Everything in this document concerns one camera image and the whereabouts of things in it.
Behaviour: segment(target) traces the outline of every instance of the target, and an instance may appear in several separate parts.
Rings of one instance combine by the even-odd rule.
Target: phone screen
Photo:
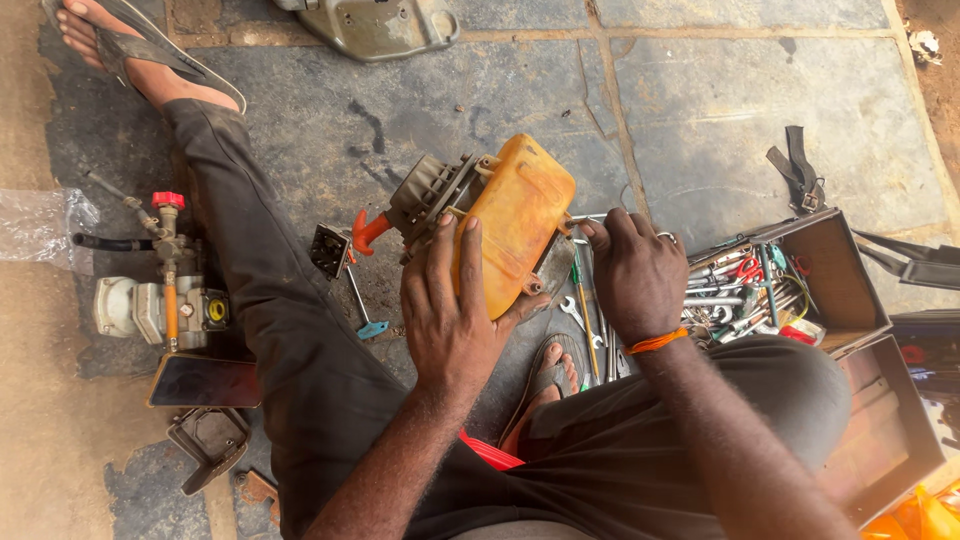
[[[149,406],[254,407],[260,405],[256,364],[168,353],[160,360]]]

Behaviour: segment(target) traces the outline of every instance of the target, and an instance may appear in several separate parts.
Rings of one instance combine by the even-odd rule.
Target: knee
[[[775,335],[740,339],[714,352],[724,376],[794,455],[808,469],[822,466],[850,420],[850,385],[836,362]]]

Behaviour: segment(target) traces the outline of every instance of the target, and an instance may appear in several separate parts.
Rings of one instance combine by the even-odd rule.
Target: left hand
[[[430,249],[420,250],[403,269],[400,302],[410,356],[417,366],[417,389],[472,405],[516,323],[548,304],[550,297],[521,293],[506,313],[490,320],[480,253],[482,225],[471,217],[460,242],[458,299],[450,270],[456,230],[453,215],[441,217]]]

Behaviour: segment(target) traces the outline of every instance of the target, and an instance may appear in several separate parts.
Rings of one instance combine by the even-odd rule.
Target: teal-handled tool
[[[353,294],[357,297],[357,304],[360,305],[360,316],[363,318],[363,327],[357,331],[357,335],[360,336],[360,339],[370,339],[375,335],[380,335],[387,330],[390,321],[384,321],[382,323],[370,322],[370,317],[367,316],[367,309],[363,305],[363,298],[360,297],[360,289],[357,288],[357,282],[353,279],[353,272],[350,271],[349,263],[345,265],[344,269],[347,270],[347,278],[350,280],[350,287],[353,289]]]

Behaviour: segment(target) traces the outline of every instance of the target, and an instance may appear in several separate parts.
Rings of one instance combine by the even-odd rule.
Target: wrist
[[[460,384],[423,383],[418,380],[407,399],[427,405],[436,412],[452,412],[463,408],[469,412],[477,394]]]

